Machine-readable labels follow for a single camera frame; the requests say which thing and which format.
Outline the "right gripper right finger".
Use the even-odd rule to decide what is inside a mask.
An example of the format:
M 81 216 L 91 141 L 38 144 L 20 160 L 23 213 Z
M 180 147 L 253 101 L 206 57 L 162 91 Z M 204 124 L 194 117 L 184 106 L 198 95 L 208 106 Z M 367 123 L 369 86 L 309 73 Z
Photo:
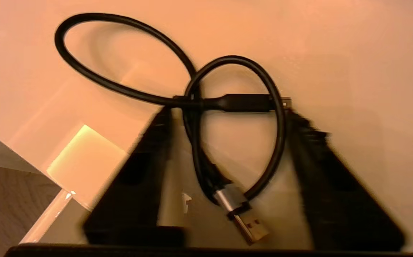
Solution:
M 288 148 L 316 250 L 401 250 L 405 235 L 327 141 L 292 109 Z

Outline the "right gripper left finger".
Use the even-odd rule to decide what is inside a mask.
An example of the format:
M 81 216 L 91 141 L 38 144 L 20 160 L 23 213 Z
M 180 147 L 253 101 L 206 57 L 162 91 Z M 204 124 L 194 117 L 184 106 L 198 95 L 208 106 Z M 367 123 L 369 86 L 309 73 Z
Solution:
M 91 245 L 183 247 L 182 192 L 172 170 L 173 115 L 162 108 L 83 224 Z

